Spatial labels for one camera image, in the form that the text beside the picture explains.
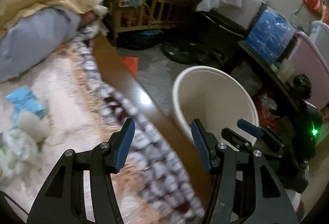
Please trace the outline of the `pink plastic storage tub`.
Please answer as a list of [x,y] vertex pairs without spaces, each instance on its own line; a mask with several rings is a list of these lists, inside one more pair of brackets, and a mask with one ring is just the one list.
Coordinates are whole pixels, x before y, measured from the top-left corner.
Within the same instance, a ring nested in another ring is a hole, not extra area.
[[295,75],[305,74],[312,85],[312,94],[308,99],[318,109],[328,104],[328,65],[320,51],[304,32],[294,35],[297,42],[288,56]]

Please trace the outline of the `grey blue blanket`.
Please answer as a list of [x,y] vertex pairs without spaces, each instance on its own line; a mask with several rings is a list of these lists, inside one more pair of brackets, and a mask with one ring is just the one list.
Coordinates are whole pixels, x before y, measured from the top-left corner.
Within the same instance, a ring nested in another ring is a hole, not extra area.
[[1,82],[16,78],[70,41],[81,17],[55,6],[22,18],[1,39]]

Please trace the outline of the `wooden bed frame rail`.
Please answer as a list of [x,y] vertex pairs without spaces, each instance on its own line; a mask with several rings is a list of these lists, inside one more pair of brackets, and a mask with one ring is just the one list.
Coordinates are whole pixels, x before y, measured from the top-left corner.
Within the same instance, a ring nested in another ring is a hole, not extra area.
[[105,36],[98,34],[94,39],[95,57],[103,80],[121,92],[164,136],[172,149],[178,154],[187,173],[196,196],[207,208],[211,198],[212,182],[210,175],[203,169],[195,147],[180,132],[134,78],[123,64],[117,50]]

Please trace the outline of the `checkered fringed blanket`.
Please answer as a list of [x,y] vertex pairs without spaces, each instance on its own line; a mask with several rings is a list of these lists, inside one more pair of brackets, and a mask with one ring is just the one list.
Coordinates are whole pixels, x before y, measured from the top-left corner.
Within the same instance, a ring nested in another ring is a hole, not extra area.
[[127,162],[113,185],[126,223],[192,223],[205,210],[180,158],[157,128],[124,95],[103,81],[92,55],[98,29],[79,29],[72,40],[76,74],[103,128],[135,121]]

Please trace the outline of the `red flat box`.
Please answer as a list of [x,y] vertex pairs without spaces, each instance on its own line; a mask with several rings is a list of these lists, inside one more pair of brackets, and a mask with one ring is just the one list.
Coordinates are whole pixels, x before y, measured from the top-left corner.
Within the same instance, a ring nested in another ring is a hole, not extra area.
[[120,57],[122,60],[123,64],[129,69],[129,71],[132,73],[134,78],[137,77],[138,73],[138,61],[139,58],[137,57]]

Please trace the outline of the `blue tissue multipack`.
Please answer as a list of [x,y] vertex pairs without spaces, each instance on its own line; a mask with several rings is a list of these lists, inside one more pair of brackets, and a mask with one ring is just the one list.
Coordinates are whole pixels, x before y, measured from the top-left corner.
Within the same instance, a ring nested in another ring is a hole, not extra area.
[[245,40],[269,65],[276,62],[295,34],[296,28],[276,10],[268,7]]

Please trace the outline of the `cream plastic trash bin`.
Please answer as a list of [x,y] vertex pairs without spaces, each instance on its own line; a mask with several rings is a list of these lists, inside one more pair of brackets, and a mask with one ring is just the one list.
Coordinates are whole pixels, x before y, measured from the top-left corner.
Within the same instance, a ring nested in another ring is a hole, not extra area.
[[221,132],[230,128],[252,145],[256,143],[255,137],[237,127],[240,119],[259,126],[250,95],[233,77],[212,67],[189,67],[177,76],[172,87],[172,116],[190,143],[194,143],[191,123],[197,118],[219,142],[227,142]]

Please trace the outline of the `blue plastic wrapper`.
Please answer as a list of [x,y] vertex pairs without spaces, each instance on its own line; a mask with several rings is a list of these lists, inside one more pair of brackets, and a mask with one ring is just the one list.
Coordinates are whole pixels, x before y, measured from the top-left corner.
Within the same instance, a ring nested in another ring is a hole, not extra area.
[[13,104],[13,118],[16,119],[22,110],[35,114],[39,118],[46,115],[45,107],[28,87],[19,87],[6,96]]

